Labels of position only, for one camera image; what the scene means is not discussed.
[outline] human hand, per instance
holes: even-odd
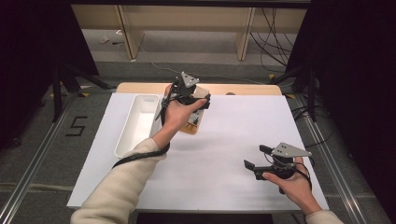
[[[165,95],[170,91],[171,85],[166,87]],[[206,103],[206,99],[201,99],[192,105],[183,105],[174,100],[171,101],[166,109],[165,124],[166,128],[172,130],[180,130],[189,121],[190,114],[201,108]]]
[[[170,91],[171,85],[166,87],[165,95]],[[190,114],[201,108],[206,103],[206,99],[199,100],[192,105],[183,105],[178,101],[171,101],[166,108],[165,124],[152,136],[158,148],[165,148],[175,134],[189,121]]]
[[[296,169],[307,174],[307,171],[303,166],[303,158],[296,157],[294,161],[296,163],[300,163],[296,165]],[[289,179],[281,179],[270,173],[264,173],[262,176],[268,181],[280,186],[286,196],[288,196],[292,202],[296,203],[307,216],[321,210],[321,207],[318,205],[317,200],[312,194],[308,181],[297,172]]]

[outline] wrist strap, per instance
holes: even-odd
[[[309,188],[311,188],[311,190],[312,190],[311,176],[310,176],[310,174],[309,174],[308,169],[307,169],[306,166],[305,166],[304,164],[302,164],[302,163],[296,162],[296,164],[302,165],[302,166],[305,168],[305,170],[307,171],[307,175],[306,175],[306,174],[304,174],[303,172],[301,172],[299,169],[297,169],[295,166],[293,167],[293,170],[294,170],[295,172],[299,173],[303,178],[306,179],[306,181],[308,181]]]
[[[137,161],[137,160],[141,160],[141,159],[145,159],[145,158],[161,156],[161,155],[165,154],[166,152],[168,152],[170,146],[171,146],[171,144],[169,143],[168,145],[166,145],[166,147],[164,149],[159,150],[159,151],[136,153],[132,156],[122,158],[116,164],[114,164],[113,168],[111,168],[111,169],[114,169],[114,167],[119,166],[119,165],[124,164],[129,161]]]

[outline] white plastic bin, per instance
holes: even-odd
[[[158,95],[139,94],[134,97],[124,128],[114,151],[121,159],[125,153],[134,149],[142,140],[158,131],[161,119],[155,120],[160,111]]]

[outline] cream sleeve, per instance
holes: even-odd
[[[135,153],[158,151],[148,138],[125,157]],[[71,216],[71,223],[128,223],[129,215],[139,202],[156,164],[166,155],[126,162],[113,168],[98,184],[88,199]]]
[[[341,224],[343,223],[334,212],[321,210],[306,217],[308,224]]]

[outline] white table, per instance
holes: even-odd
[[[79,208],[118,160],[114,148],[135,94],[114,93],[68,207]],[[278,187],[258,181],[244,160],[270,165],[259,145],[285,142],[304,148],[284,96],[212,95],[198,134],[178,133],[160,161],[137,209],[155,212],[274,213],[299,208]],[[328,205],[307,158],[313,193]]]

